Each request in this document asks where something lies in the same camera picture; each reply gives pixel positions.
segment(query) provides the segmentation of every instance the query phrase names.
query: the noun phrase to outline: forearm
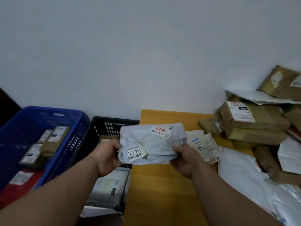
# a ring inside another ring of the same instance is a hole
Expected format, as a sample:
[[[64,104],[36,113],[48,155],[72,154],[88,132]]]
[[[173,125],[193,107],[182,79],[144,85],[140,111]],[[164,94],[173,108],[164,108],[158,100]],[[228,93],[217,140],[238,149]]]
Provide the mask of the forearm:
[[[210,226],[282,225],[228,185],[204,161],[198,165],[191,178]]]
[[[90,157],[0,211],[0,225],[75,225],[98,178]]]

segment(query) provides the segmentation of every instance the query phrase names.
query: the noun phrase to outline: barcode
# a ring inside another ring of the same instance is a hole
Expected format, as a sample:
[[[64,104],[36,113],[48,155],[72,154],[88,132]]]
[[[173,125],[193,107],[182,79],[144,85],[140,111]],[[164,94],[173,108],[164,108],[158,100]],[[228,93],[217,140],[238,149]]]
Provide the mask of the barcode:
[[[249,119],[249,120],[253,120],[252,118],[250,117],[238,117],[238,118],[243,118],[243,119]]]
[[[130,147],[129,150],[135,150],[137,148],[138,148],[137,146],[136,147]]]

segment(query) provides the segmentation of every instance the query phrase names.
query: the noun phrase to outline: hand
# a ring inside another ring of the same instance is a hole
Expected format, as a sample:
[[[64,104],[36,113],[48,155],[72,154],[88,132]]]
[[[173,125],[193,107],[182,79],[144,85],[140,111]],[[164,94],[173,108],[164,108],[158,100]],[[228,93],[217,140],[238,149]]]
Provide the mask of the hand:
[[[119,140],[109,140],[98,144],[91,152],[89,156],[96,162],[100,177],[108,175],[123,164],[116,155],[116,150],[121,147]]]
[[[188,144],[183,147],[173,147],[174,152],[178,153],[178,158],[171,160],[170,164],[181,175],[191,178],[192,173],[197,169],[198,164],[205,163],[201,155]]]

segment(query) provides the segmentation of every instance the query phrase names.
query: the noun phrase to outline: yellow wooden tabletop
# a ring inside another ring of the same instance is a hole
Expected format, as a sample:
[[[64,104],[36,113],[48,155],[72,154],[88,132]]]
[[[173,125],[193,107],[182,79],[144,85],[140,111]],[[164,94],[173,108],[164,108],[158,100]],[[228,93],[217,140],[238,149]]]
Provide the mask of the yellow wooden tabletop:
[[[143,109],[140,124],[182,123],[185,131],[201,129],[198,120],[210,114]],[[219,146],[233,148],[230,140],[214,136]],[[239,150],[252,154],[251,150]],[[217,163],[211,165],[217,171]],[[190,179],[170,164],[133,165],[123,226],[208,225]]]

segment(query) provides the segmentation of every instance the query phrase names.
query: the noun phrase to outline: blue plastic crate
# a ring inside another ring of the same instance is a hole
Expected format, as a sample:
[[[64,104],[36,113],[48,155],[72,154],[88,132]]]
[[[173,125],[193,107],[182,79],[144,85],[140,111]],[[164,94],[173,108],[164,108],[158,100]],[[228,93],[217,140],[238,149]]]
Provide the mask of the blue plastic crate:
[[[36,188],[62,174],[72,165],[89,124],[88,116],[79,110],[37,106],[20,110],[0,129],[0,192],[25,167],[19,164],[20,159],[46,129],[70,126]]]

